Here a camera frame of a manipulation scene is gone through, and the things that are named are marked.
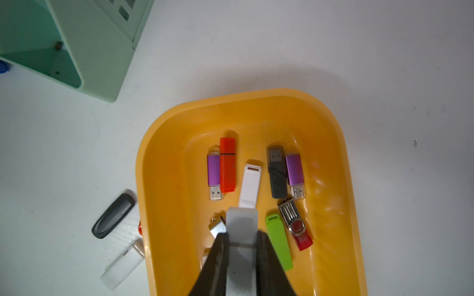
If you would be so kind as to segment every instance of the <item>green usb flash drive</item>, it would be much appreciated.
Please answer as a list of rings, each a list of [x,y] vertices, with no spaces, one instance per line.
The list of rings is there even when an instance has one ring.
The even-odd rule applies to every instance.
[[[293,268],[292,256],[290,254],[290,247],[286,240],[285,227],[283,226],[282,218],[279,214],[268,215],[265,219],[267,226],[268,237],[275,249],[276,256],[280,260],[280,264],[284,271],[289,271]]]

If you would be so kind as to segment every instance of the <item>red small object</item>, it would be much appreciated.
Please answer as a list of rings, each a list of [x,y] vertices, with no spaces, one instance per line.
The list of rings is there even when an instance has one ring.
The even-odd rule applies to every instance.
[[[293,238],[295,239],[296,245],[300,251],[309,248],[313,244],[313,240],[307,230],[305,230],[305,232],[300,236],[294,235]]]
[[[292,230],[296,233],[303,231],[303,222],[296,220],[292,223]]]
[[[236,189],[236,140],[220,139],[220,191],[234,192]]]

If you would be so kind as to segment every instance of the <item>orange usb drive cap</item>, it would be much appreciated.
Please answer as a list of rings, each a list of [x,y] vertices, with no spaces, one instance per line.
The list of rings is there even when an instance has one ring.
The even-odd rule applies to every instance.
[[[220,191],[234,192],[236,189],[236,140],[220,139]]]

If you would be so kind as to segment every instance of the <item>black usb flash drive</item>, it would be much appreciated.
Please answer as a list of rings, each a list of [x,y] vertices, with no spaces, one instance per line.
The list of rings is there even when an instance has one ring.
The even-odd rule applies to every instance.
[[[287,198],[288,173],[286,170],[283,146],[270,146],[267,148],[268,172],[270,173],[270,187],[273,198]]]
[[[133,197],[122,193],[92,227],[92,234],[97,238],[106,237],[135,205]]]

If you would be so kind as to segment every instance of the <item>blue object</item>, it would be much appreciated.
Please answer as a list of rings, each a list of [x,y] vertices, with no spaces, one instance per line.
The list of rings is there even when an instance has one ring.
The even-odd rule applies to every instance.
[[[10,65],[7,62],[0,61],[0,74],[7,72],[10,70]]]

